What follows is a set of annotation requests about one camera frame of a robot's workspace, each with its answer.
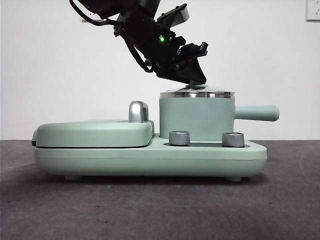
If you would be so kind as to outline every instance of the silver knob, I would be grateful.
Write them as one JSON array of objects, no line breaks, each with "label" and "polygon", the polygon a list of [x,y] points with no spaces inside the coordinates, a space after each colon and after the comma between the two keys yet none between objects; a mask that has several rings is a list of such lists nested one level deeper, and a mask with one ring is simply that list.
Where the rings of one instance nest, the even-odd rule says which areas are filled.
[{"label": "silver knob", "polygon": [[129,123],[149,121],[149,108],[143,101],[133,101],[129,106]]},{"label": "silver knob", "polygon": [[231,148],[242,148],[245,146],[245,137],[241,132],[225,132],[222,134],[222,145]]},{"label": "silver knob", "polygon": [[190,144],[190,132],[171,131],[169,133],[169,144],[173,146],[188,146]]}]

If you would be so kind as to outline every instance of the white wall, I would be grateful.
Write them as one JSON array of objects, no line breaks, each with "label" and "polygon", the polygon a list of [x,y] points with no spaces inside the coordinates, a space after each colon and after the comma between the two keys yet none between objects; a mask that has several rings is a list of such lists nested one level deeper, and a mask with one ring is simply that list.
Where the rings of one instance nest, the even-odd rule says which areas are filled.
[{"label": "white wall", "polygon": [[[320,139],[320,23],[304,0],[162,0],[157,16],[188,3],[173,30],[209,43],[200,64],[211,87],[237,105],[278,105],[277,122],[237,120],[252,140]],[[159,128],[159,92],[183,84],[147,74],[111,26],[81,23],[68,0],[1,1],[1,138],[29,140],[41,124],[126,119],[149,105]]]}]

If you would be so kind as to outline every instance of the gray carpet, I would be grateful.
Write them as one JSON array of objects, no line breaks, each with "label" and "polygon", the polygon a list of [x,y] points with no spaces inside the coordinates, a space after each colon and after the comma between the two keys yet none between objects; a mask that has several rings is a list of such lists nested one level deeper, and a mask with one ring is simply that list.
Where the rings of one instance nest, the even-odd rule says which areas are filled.
[{"label": "gray carpet", "polygon": [[42,172],[30,141],[1,141],[2,240],[319,240],[320,141],[257,141],[263,172],[84,177]]}]

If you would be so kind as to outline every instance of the appliance base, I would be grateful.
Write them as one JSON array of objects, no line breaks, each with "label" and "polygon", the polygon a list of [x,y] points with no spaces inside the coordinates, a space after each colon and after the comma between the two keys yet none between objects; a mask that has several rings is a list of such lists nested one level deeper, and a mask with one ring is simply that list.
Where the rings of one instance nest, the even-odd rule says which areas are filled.
[{"label": "appliance base", "polygon": [[35,147],[35,161],[52,175],[66,180],[82,176],[225,177],[238,182],[265,167],[267,149],[245,141],[246,147],[223,147],[221,141],[203,146],[170,146],[154,135],[144,147],[44,148]]}]

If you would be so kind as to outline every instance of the appliance foot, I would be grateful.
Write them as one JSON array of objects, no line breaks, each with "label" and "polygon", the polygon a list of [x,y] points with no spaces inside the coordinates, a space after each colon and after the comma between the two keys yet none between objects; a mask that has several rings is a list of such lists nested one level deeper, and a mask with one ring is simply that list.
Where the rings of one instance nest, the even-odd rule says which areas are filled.
[{"label": "appliance foot", "polygon": [[224,179],[229,182],[240,182],[241,181],[240,176],[226,176],[226,177],[224,177]]},{"label": "appliance foot", "polygon": [[68,180],[68,181],[76,181],[76,180],[81,179],[81,176],[70,176],[70,175],[66,175],[66,176],[64,176],[64,179],[65,179],[65,180]]}]

